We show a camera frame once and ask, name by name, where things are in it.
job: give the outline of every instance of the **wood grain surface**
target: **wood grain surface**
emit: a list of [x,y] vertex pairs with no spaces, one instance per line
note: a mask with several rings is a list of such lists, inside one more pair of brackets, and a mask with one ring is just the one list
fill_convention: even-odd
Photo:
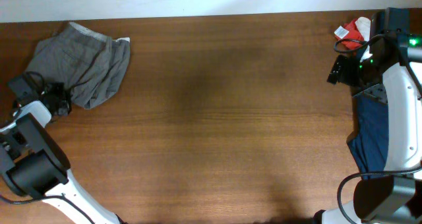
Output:
[[[357,171],[349,88],[326,82],[333,31],[374,11],[79,21],[131,38],[120,91],[47,131],[79,183],[133,223],[252,223],[336,207]],[[422,32],[422,11],[411,26]],[[0,24],[0,109],[38,41],[65,22]],[[344,190],[351,199],[354,184]],[[3,182],[0,192],[10,198]],[[43,204],[0,203],[0,223],[70,223]]]

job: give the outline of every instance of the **blue cloth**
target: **blue cloth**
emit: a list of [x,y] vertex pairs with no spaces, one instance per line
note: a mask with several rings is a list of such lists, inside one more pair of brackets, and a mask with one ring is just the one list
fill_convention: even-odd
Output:
[[356,100],[359,134],[348,143],[350,152],[360,172],[382,171],[388,154],[388,106],[365,96]]

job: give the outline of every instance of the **green light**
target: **green light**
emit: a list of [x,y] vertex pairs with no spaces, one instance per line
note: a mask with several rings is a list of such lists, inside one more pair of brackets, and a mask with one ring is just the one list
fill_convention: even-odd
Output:
[[417,39],[410,39],[409,43],[413,46],[415,46],[417,44]]

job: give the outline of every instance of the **brown wooden tabletop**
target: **brown wooden tabletop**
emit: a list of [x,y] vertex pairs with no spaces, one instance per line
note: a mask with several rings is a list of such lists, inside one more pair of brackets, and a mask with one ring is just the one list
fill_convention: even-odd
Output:
[[[47,131],[79,183],[130,224],[252,223],[335,208],[338,184],[357,167],[346,145],[349,88],[326,82],[333,32],[373,13],[78,21],[130,37],[131,62],[114,97],[74,107]],[[421,13],[411,11],[413,33]],[[0,24],[2,118],[13,99],[5,83],[65,24]],[[0,193],[19,199],[3,181]],[[47,204],[0,203],[0,223],[70,222]]]

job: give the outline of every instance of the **red fabric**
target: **red fabric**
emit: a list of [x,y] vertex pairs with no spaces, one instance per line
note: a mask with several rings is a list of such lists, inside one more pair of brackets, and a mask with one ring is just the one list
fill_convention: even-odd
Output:
[[[358,31],[357,27],[356,27],[356,22],[357,19],[353,19],[349,24],[344,24],[343,28],[345,28],[346,30],[349,31],[349,33],[344,36],[344,39],[353,39],[353,40],[363,40],[363,36],[361,35],[361,33]],[[348,49],[356,49],[357,47],[361,46],[360,43],[355,43],[355,42],[342,42],[342,44],[344,44]]]

